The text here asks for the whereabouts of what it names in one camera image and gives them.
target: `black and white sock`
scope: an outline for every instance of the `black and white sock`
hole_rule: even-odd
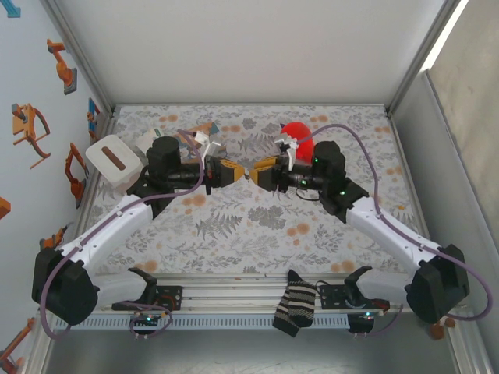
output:
[[[316,288],[305,282],[295,271],[288,273],[289,318],[298,327],[309,327],[313,323]]]
[[[282,296],[281,301],[279,302],[278,308],[275,311],[274,322],[272,323],[272,326],[282,331],[283,333],[287,333],[291,337],[295,337],[299,331],[299,327],[295,325],[289,318],[288,306],[289,292],[288,288],[286,288],[286,291]]]

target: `floral tablecloth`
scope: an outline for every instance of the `floral tablecloth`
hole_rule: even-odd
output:
[[[167,135],[214,122],[227,146],[227,158],[246,168],[277,153],[273,139],[280,123],[305,122],[311,129],[343,123],[359,133],[380,178],[380,203],[416,229],[409,194],[395,150],[395,140],[381,106],[125,106],[115,114],[113,133],[146,164],[135,140],[152,128]],[[329,129],[316,137],[333,139],[346,157],[349,177],[369,192],[373,177],[356,141],[345,131]],[[182,148],[184,157],[191,157]],[[87,228],[121,199],[100,178]],[[138,266],[150,273],[350,273],[359,266],[401,272],[378,245],[328,215],[319,203],[266,192],[247,178],[206,196],[199,188],[175,199],[152,224],[141,228],[103,263],[99,273]]]

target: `red plush toy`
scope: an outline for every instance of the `red plush toy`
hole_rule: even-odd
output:
[[[292,138],[301,140],[311,134],[310,129],[303,122],[290,122],[282,125],[281,134],[286,133]],[[312,164],[313,157],[313,139],[308,139],[305,143],[299,145],[296,150],[296,158]]]

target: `grey leaf pattern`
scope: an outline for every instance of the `grey leaf pattern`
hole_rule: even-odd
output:
[[[196,224],[197,234],[203,234],[203,239],[206,235],[210,235],[213,239],[216,239],[216,234],[222,235],[228,238],[228,234],[232,234],[237,226],[241,223],[242,217],[232,216],[228,214],[217,213],[216,216],[212,213],[210,217],[199,224]]]
[[[416,229],[390,122],[382,106],[140,105],[120,107],[115,118],[113,133],[144,164],[146,159],[135,141],[147,130],[159,128],[174,136],[176,129],[215,122],[227,147],[224,157],[246,169],[278,153],[274,137],[281,131],[280,123],[302,121],[312,131],[327,123],[344,123],[359,133],[373,158],[381,206]],[[322,132],[314,140],[330,139],[346,157],[348,176],[372,194],[373,178],[355,140],[340,129]],[[182,148],[181,155],[184,160],[193,157],[188,147]],[[363,265],[403,271],[379,245],[329,215],[320,203],[299,199],[293,189],[286,194],[266,192],[249,178],[241,178],[226,188],[213,189],[206,199],[196,199],[198,195],[174,199],[151,224],[119,245],[98,273],[119,273],[131,266],[160,273],[285,273],[289,268],[300,273],[327,273],[349,272],[352,266]],[[100,177],[87,229],[121,198]]]

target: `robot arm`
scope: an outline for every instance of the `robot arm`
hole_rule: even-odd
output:
[[[373,239],[407,270],[407,275],[384,273],[369,266],[356,270],[345,279],[352,305],[375,298],[409,304],[420,319],[435,323],[468,295],[466,271],[428,249],[464,262],[462,252],[453,245],[442,248],[386,211],[378,212],[369,193],[346,177],[345,157],[335,142],[318,143],[311,166],[293,161],[284,156],[270,157],[257,162],[249,174],[267,191],[286,192],[289,187],[318,191],[329,214]],[[386,222],[403,235],[395,233]]]
[[[244,168],[216,157],[219,143],[207,142],[206,145],[202,180],[209,195],[212,188],[238,181],[244,175]],[[65,260],[48,290],[46,308],[69,325],[83,322],[96,307],[123,301],[142,304],[154,301],[156,279],[142,270],[132,268],[105,277],[95,275],[112,250],[134,231],[149,224],[173,200],[151,197],[173,193],[175,189],[190,189],[200,180],[199,164],[182,164],[179,143],[175,138],[164,136],[156,139],[147,151],[147,159],[148,166],[127,191],[128,195],[111,212],[60,249],[45,248],[37,255],[32,299],[38,303],[48,276],[57,264]],[[78,252],[66,258],[75,248]]]

